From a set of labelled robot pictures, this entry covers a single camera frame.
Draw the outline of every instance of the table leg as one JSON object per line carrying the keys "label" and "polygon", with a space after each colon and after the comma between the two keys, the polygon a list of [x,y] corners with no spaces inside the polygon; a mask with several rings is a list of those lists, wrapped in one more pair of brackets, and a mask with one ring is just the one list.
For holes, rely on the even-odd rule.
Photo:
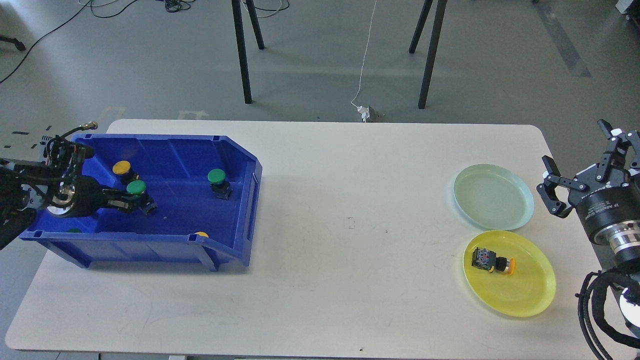
{"label": "table leg", "polygon": [[411,45],[409,45],[410,54],[415,54],[415,48],[418,46],[418,41],[420,41],[420,35],[422,35],[422,29],[424,29],[424,23],[427,21],[427,16],[429,15],[432,4],[433,0],[424,0],[424,5],[422,5],[422,11],[418,18],[418,24],[415,26],[415,31],[413,32]]}
{"label": "table leg", "polygon": [[251,18],[251,25],[253,26],[255,41],[258,42],[258,49],[264,50],[264,42],[262,41],[262,32],[260,31],[260,24],[258,23],[258,15],[256,15],[255,13],[255,5],[253,4],[253,0],[246,0],[246,8],[249,10],[249,17]]}
{"label": "table leg", "polygon": [[238,58],[240,60],[240,76],[242,76],[244,103],[251,104],[251,85],[249,84],[249,68],[246,63],[246,47],[244,46],[244,30],[242,27],[240,1],[241,0],[231,0],[231,9],[234,13],[234,25],[236,26],[236,42],[238,45]]}
{"label": "table leg", "polygon": [[422,77],[418,109],[424,109],[427,104],[427,94],[429,93],[429,84],[431,84],[431,73],[433,72],[433,64],[436,60],[440,30],[442,29],[442,20],[444,19],[444,10],[446,7],[447,0],[438,0],[436,15],[433,21],[433,31],[431,32],[431,42],[429,43],[429,52],[427,54],[427,64],[424,67],[424,76]]}

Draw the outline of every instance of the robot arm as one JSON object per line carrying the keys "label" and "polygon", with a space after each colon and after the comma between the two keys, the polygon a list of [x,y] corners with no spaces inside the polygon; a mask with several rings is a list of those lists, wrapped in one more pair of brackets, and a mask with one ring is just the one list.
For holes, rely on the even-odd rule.
{"label": "robot arm", "polygon": [[[580,293],[578,317],[580,327],[598,359],[610,359],[591,326],[589,300],[593,318],[601,330],[614,341],[640,348],[640,340],[622,334],[611,327],[604,316],[607,290],[620,293],[623,314],[625,306],[640,306],[640,137],[638,131],[624,132],[599,120],[598,125],[608,139],[600,161],[571,179],[562,177],[554,160],[544,156],[547,171],[537,191],[552,215],[566,218],[575,208],[589,240],[597,245],[609,245],[614,253],[615,267],[606,272],[587,275]],[[635,156],[625,168],[627,152]],[[556,188],[569,189],[567,202],[559,200]],[[627,321],[630,329],[633,321]]]}
{"label": "robot arm", "polygon": [[46,209],[55,217],[86,217],[100,208],[126,213],[153,209],[146,198],[82,175],[84,161],[93,157],[93,149],[66,137],[97,127],[89,122],[51,138],[41,162],[0,158],[0,250],[35,221],[39,210]]}

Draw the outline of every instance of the power adapter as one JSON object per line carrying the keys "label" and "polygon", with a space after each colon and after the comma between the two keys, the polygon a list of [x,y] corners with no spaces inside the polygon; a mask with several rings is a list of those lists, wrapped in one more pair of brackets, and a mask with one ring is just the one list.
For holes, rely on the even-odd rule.
{"label": "power adapter", "polygon": [[380,118],[380,114],[371,106],[358,106],[357,109],[362,118],[362,122],[377,122]]}

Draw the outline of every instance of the white cable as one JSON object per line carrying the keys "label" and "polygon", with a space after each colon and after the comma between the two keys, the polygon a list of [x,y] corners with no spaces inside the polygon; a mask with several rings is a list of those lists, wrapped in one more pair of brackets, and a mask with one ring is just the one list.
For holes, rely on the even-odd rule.
{"label": "white cable", "polygon": [[87,2],[84,3],[84,4],[81,3],[80,0],[78,0],[78,4],[83,5],[83,6],[91,6],[92,8],[99,8],[101,6],[111,5],[111,4],[115,3],[116,1],[118,1],[118,0],[111,0],[110,2],[108,2],[106,4],[100,4],[100,5],[91,4],[91,5],[89,5],[90,3],[93,2],[93,0],[87,0]]}
{"label": "white cable", "polygon": [[360,80],[358,81],[358,92],[356,93],[356,95],[351,100],[351,105],[355,106],[356,108],[358,107],[358,105],[354,104],[353,101],[355,101],[355,99],[358,98],[358,95],[360,94],[360,88],[362,87],[362,72],[364,70],[364,60],[367,58],[367,50],[369,48],[369,40],[371,39],[371,26],[373,25],[373,14],[376,13],[376,4],[378,4],[378,0],[376,0],[373,3],[373,11],[371,12],[371,22],[369,23],[369,36],[367,36],[367,46],[365,46],[365,48],[364,48],[364,56],[362,57],[362,67],[360,68]]}
{"label": "white cable", "polygon": [[[280,0],[280,6],[278,6],[278,10],[274,11],[273,13],[270,13],[269,15],[265,15],[265,16],[258,16],[258,19],[264,19],[265,17],[272,17],[275,14],[281,12],[283,10],[283,0]],[[244,1],[240,1],[242,3],[242,5],[244,5],[244,9],[246,10],[246,12],[249,12],[249,8],[246,7],[246,2]]]}

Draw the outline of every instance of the light green plate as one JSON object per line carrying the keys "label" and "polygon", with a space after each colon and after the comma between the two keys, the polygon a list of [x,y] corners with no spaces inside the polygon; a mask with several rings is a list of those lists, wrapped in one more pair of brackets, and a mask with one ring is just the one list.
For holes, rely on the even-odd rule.
{"label": "light green plate", "polygon": [[[513,275],[473,267],[471,258],[477,247],[514,258],[517,266]],[[509,231],[493,230],[476,236],[465,249],[463,267],[474,293],[503,314],[517,317],[539,314],[548,308],[556,294],[556,275],[547,257],[531,241]]]}
{"label": "light green plate", "polygon": [[485,229],[517,229],[533,216],[533,195],[527,185],[496,165],[479,164],[462,170],[453,194],[467,218]]}

